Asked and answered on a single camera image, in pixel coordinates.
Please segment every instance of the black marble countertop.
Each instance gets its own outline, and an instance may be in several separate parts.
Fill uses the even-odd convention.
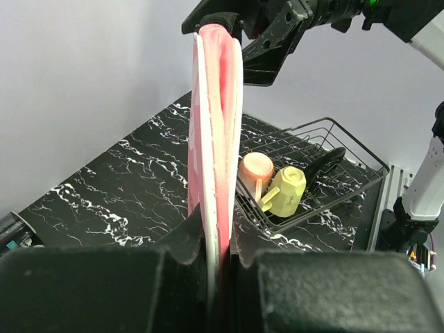
[[[144,246],[159,241],[183,221],[190,97],[186,94],[172,103],[20,212],[42,242]],[[241,140],[276,130],[244,114]],[[273,236],[259,231],[237,206],[234,234],[256,248],[320,252],[350,250],[361,233],[357,247],[365,248],[378,191],[361,195],[361,201],[352,204],[355,209],[342,210],[343,215],[328,211],[320,219]]]

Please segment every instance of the yellow mug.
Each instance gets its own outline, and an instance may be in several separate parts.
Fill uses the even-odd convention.
[[[286,166],[278,171],[259,206],[263,212],[269,210],[278,217],[289,217],[296,213],[306,184],[304,171]]]

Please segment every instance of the gray wall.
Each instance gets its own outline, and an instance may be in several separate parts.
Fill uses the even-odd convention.
[[[193,1],[0,0],[0,216],[190,87]]]

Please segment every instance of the metal wire basket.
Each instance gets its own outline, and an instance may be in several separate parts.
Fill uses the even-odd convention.
[[[246,217],[270,234],[281,233],[339,203],[352,200],[380,182],[389,173],[389,167],[331,118],[242,141],[239,160],[253,151],[264,153],[274,163],[273,176],[288,165],[303,169],[321,154],[338,147],[346,149],[343,161],[321,178],[319,186],[306,190],[296,213],[289,218],[263,212],[238,177],[237,186],[248,195],[236,195]]]

